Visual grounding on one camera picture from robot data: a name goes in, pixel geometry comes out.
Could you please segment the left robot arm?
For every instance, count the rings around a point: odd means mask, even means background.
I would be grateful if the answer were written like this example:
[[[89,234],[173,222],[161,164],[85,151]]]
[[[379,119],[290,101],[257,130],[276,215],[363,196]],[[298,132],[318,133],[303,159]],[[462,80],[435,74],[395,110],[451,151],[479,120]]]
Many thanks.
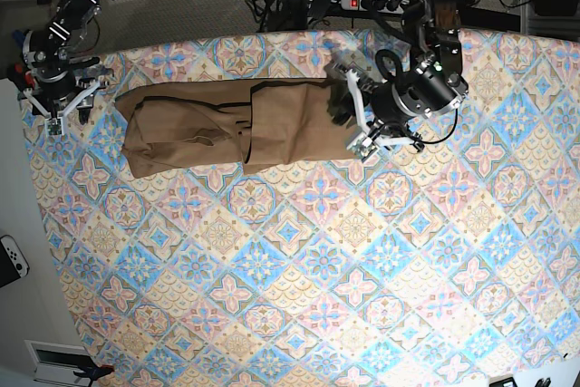
[[[345,80],[348,92],[333,97],[328,111],[334,123],[356,127],[347,148],[360,160],[397,145],[423,151],[429,143],[411,130],[409,122],[458,112],[469,94],[462,76],[456,0],[407,2],[401,24],[404,35],[414,42],[409,68],[403,68],[401,58],[388,49],[374,56],[381,81],[339,61],[329,66]]]

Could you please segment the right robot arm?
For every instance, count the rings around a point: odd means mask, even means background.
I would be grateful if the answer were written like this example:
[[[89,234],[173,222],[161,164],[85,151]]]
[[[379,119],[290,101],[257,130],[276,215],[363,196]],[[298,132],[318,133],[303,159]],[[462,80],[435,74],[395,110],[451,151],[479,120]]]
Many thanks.
[[[8,79],[33,105],[33,115],[43,117],[48,135],[63,135],[72,111],[86,123],[94,94],[108,86],[100,73],[88,74],[101,59],[76,50],[88,23],[101,11],[100,1],[60,0],[44,28],[23,34],[22,61],[7,70]]]

